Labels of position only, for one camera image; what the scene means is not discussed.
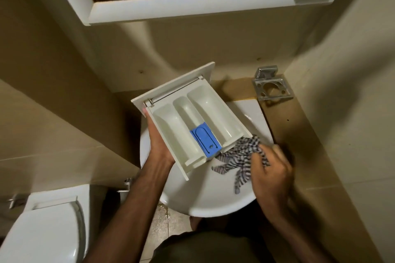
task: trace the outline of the toilet seat lid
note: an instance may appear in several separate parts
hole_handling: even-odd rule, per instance
[[[81,212],[69,202],[23,212],[0,248],[0,262],[75,263],[84,252]]]

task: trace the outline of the person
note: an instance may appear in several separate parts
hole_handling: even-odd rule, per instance
[[[89,249],[84,263],[138,262],[174,159],[149,114],[145,111],[151,151],[129,195],[108,226]],[[257,153],[251,159],[251,180],[259,207],[267,220],[289,243],[303,263],[329,263],[327,255],[292,219],[287,209],[293,170],[279,146],[261,145],[269,167]],[[156,262],[274,262],[262,238],[224,232],[197,230],[170,236],[154,252]]]

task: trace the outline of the hand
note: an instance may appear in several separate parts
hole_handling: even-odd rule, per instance
[[[256,199],[270,222],[287,215],[289,189],[294,180],[292,166],[278,145],[260,145],[270,166],[262,165],[258,153],[251,156],[251,180]]]
[[[149,157],[151,157],[153,161],[164,161],[166,164],[173,165],[175,162],[174,158],[163,141],[159,131],[156,129],[151,116],[146,108],[144,108],[143,111],[147,119],[149,138],[151,140],[151,151],[149,153]]]

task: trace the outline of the cleaning rag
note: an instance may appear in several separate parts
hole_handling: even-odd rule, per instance
[[[251,155],[253,153],[259,153],[262,156],[264,166],[270,165],[264,151],[259,147],[259,137],[253,135],[251,138],[239,138],[233,148],[216,156],[215,158],[224,162],[224,164],[212,166],[211,169],[224,175],[234,168],[239,168],[234,185],[235,194],[239,194],[240,187],[251,180]]]

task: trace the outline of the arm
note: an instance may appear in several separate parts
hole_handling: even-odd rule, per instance
[[[258,153],[252,155],[251,178],[256,199],[267,219],[290,244],[302,263],[333,263],[327,255],[293,220],[287,209],[288,192],[293,170],[280,147],[260,146],[269,167],[263,167]]]
[[[84,263],[138,262],[174,159],[145,112],[151,151],[115,216],[89,250]]]

